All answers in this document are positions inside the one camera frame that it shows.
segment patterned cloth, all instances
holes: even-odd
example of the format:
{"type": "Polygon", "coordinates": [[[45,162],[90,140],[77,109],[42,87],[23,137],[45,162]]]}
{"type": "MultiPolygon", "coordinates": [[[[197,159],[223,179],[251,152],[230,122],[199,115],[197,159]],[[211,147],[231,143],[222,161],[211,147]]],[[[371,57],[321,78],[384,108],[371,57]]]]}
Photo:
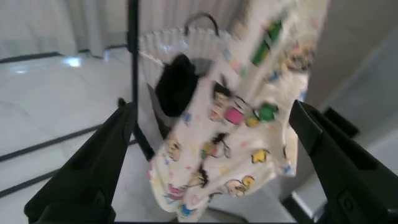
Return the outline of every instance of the patterned cloth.
{"type": "Polygon", "coordinates": [[[308,3],[268,18],[270,1],[245,6],[229,47],[150,162],[154,195],[180,222],[199,220],[217,194],[240,197],[295,175],[297,135],[288,119],[305,96],[323,16],[308,17],[308,3]]]}

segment white curtain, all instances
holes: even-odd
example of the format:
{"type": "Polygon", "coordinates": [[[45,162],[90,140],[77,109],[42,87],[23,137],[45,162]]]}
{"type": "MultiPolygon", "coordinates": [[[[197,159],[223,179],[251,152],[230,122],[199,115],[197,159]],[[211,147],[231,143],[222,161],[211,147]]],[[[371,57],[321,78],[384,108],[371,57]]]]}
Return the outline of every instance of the white curtain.
{"type": "MultiPolygon", "coordinates": [[[[241,0],[141,0],[141,34],[182,27],[191,15],[208,12],[227,29],[241,0]]],[[[194,26],[211,27],[205,19],[194,26]]],[[[2,0],[0,59],[88,49],[102,57],[105,48],[126,44],[127,0],[2,0]]]]}

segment floor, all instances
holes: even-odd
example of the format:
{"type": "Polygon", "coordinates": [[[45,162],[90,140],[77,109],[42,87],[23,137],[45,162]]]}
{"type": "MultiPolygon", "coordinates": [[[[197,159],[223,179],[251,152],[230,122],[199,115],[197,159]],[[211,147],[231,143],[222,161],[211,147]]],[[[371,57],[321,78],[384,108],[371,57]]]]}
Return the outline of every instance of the floor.
{"type": "MultiPolygon", "coordinates": [[[[103,60],[81,54],[1,64],[0,156],[101,124],[115,111],[118,97],[131,99],[129,62],[125,49],[112,49],[103,60]]],[[[162,139],[142,73],[139,86],[139,124],[156,149],[162,139]]],[[[0,191],[60,168],[92,134],[0,162],[0,191]]],[[[163,211],[152,196],[146,168],[139,146],[130,146],[113,200],[117,220],[173,219],[174,215],[163,211]]],[[[4,223],[27,223],[23,206],[44,184],[45,181],[0,198],[4,223]]],[[[211,206],[250,222],[291,222],[279,201],[265,192],[258,191],[241,200],[221,197],[211,206]]]]}

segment basket handle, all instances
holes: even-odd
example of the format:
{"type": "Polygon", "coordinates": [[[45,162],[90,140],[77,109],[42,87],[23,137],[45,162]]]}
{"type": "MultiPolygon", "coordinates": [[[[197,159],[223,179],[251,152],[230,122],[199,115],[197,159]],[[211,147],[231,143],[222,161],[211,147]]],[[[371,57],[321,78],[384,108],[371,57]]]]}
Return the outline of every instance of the basket handle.
{"type": "Polygon", "coordinates": [[[199,19],[201,17],[207,17],[207,18],[209,18],[212,21],[212,23],[214,25],[214,31],[216,33],[216,36],[219,37],[220,35],[218,34],[218,25],[217,25],[216,20],[213,18],[213,16],[211,16],[209,13],[206,13],[206,12],[199,12],[198,14],[195,14],[195,15],[193,15],[193,16],[188,18],[188,20],[186,21],[186,23],[184,25],[184,35],[188,35],[188,33],[189,33],[189,28],[188,28],[189,25],[193,21],[195,21],[195,20],[197,20],[197,19],[199,19]]]}

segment laundry basket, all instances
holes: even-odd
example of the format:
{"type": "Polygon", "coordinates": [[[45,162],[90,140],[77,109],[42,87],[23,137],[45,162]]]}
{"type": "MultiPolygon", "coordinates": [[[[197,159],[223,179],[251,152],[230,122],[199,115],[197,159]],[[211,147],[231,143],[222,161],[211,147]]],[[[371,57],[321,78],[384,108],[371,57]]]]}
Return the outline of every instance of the laundry basket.
{"type": "Polygon", "coordinates": [[[230,35],[225,30],[218,30],[213,17],[201,12],[190,17],[184,28],[158,30],[139,38],[139,66],[144,72],[148,85],[152,107],[163,138],[167,136],[179,117],[167,116],[160,107],[155,88],[162,75],[164,63],[183,53],[195,66],[195,74],[206,74],[215,61],[220,49],[226,47],[230,35]],[[201,18],[209,18],[215,29],[190,27],[190,24],[201,18]]]}

